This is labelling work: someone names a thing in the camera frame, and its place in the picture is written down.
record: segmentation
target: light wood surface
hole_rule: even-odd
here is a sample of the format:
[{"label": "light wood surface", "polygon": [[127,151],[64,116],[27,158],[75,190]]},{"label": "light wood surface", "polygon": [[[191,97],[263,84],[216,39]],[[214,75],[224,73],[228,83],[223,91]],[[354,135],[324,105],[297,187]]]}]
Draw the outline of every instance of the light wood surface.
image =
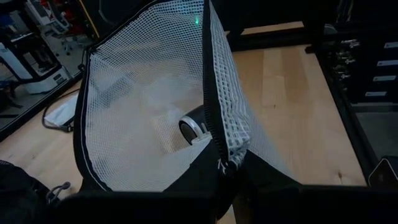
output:
[{"label": "light wood surface", "polygon": [[[304,46],[234,53],[247,98],[295,178],[303,184],[364,185],[364,177],[314,55]],[[0,143],[0,159],[48,187],[81,175],[72,134],[42,127],[42,112]],[[233,223],[229,214],[222,223]]]}]

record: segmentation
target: white machine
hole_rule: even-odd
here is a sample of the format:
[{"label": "white machine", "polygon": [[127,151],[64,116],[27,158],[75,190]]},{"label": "white machine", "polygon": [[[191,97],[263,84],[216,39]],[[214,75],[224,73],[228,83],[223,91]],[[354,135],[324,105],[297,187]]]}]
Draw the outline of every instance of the white machine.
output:
[{"label": "white machine", "polygon": [[[30,80],[34,77],[29,73],[28,69],[23,66],[23,64],[18,60],[14,53],[6,48],[3,43],[0,42],[0,57],[3,58],[4,62],[7,63],[8,67],[12,69],[12,73],[17,75],[20,79]],[[54,89],[59,84],[63,83],[65,80],[71,79],[70,74],[64,67],[60,67],[54,72],[50,69],[44,73],[35,70],[39,77],[48,76],[47,78],[32,83],[23,84],[24,88],[30,94],[48,92]]]}]

